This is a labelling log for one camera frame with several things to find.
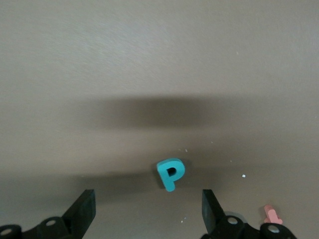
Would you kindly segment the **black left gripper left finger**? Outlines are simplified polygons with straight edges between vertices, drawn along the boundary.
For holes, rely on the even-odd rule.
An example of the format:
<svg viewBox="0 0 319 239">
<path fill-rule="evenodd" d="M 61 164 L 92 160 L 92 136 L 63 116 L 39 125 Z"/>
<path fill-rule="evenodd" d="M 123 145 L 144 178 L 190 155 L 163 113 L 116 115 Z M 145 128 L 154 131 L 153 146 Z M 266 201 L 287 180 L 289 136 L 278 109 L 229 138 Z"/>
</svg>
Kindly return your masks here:
<svg viewBox="0 0 319 239">
<path fill-rule="evenodd" d="M 83 236 L 94 220 L 95 215 L 95 191 L 87 189 L 64 213 L 64 222 L 72 236 Z"/>
</svg>

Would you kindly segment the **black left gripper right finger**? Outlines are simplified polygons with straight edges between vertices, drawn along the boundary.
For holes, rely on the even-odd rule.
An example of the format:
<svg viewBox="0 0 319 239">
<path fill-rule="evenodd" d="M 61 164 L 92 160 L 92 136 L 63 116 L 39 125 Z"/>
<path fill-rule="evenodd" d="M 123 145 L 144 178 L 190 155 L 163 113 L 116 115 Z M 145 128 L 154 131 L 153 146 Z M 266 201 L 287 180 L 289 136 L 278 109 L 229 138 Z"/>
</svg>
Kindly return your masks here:
<svg viewBox="0 0 319 239">
<path fill-rule="evenodd" d="M 202 190 L 202 218 L 211 236 L 223 236 L 225 234 L 223 220 L 226 217 L 215 194 L 210 189 Z"/>
</svg>

